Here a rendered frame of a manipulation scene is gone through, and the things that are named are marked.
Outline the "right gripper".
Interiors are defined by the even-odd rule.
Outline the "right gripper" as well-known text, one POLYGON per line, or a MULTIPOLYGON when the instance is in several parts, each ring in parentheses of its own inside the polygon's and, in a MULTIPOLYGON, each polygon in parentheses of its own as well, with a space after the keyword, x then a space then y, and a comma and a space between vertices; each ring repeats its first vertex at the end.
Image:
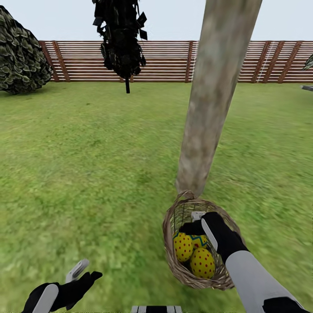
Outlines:
POLYGON ((197 228, 197 221, 183 223, 183 226, 180 225, 178 230, 180 233, 185 233, 186 235, 203 235, 197 228))

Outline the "wicker basket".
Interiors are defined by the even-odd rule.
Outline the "wicker basket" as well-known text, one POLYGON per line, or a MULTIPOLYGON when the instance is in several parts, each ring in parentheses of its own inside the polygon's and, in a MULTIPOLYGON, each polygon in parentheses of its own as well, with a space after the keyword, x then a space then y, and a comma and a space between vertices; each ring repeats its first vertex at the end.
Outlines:
POLYGON ((222 262, 221 255, 217 254, 210 241, 207 242, 206 249, 212 254, 215 261, 215 274, 211 279, 203 279, 194 276, 190 268, 190 259, 185 262, 177 260, 173 235, 179 230, 179 224, 183 226, 183 223, 192 222, 192 211, 217 212, 217 215, 222 215, 223 219, 227 221, 228 227, 240 235, 243 244, 247 247, 246 241, 242 237, 241 230, 236 221, 232 219, 221 206, 197 198, 194 193, 184 190, 177 195, 174 204, 167 210, 166 215, 163 217, 162 230, 164 246, 171 273, 183 285, 187 285, 195 290, 209 287, 222 291, 233 289, 235 286, 225 264, 222 262), (178 201, 178 199, 184 195, 188 198, 178 201))

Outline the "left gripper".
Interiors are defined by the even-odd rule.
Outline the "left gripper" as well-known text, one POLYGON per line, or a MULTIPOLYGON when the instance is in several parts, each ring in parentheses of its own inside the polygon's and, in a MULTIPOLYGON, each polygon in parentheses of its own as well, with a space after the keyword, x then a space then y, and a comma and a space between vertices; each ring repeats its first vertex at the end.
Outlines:
POLYGON ((100 272, 86 272, 79 280, 73 281, 69 283, 72 288, 72 295, 70 301, 67 303, 67 310, 72 309, 75 304, 83 298, 83 295, 92 287, 95 280, 102 277, 102 273, 100 272))

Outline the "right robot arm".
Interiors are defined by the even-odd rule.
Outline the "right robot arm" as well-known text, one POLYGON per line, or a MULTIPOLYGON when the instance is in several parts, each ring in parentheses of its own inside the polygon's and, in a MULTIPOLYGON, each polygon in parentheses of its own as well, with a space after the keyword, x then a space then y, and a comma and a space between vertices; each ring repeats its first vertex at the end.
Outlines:
POLYGON ((217 212, 192 211, 180 225, 186 235, 206 235, 221 255, 246 313, 310 313, 249 252, 217 212))

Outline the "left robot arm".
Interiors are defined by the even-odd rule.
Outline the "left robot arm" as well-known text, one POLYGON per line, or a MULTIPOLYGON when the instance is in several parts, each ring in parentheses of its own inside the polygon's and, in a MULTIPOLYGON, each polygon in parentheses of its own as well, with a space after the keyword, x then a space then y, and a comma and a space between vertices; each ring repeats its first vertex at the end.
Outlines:
POLYGON ((67 275, 66 284, 48 283, 36 289, 28 298, 21 313, 52 313, 62 307, 72 309, 92 287, 95 280, 102 277, 100 272, 86 272, 77 277, 88 267, 89 260, 81 260, 67 275))

